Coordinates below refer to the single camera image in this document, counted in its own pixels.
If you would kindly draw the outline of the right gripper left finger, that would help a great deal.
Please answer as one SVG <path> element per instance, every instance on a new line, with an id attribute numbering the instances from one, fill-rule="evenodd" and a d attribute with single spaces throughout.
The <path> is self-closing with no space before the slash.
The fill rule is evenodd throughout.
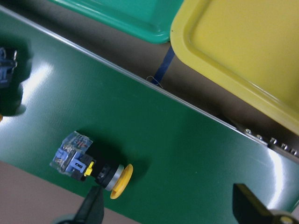
<path id="1" fill-rule="evenodd" d="M 81 204 L 71 224 L 101 224 L 104 218 L 102 187 L 93 186 Z"/>

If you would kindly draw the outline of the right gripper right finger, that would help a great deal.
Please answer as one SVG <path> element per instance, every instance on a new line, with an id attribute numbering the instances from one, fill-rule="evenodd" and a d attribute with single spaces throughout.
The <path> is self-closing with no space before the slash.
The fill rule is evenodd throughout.
<path id="1" fill-rule="evenodd" d="M 233 184 L 233 215 L 239 224 L 278 223 L 278 218 L 243 183 Z"/>

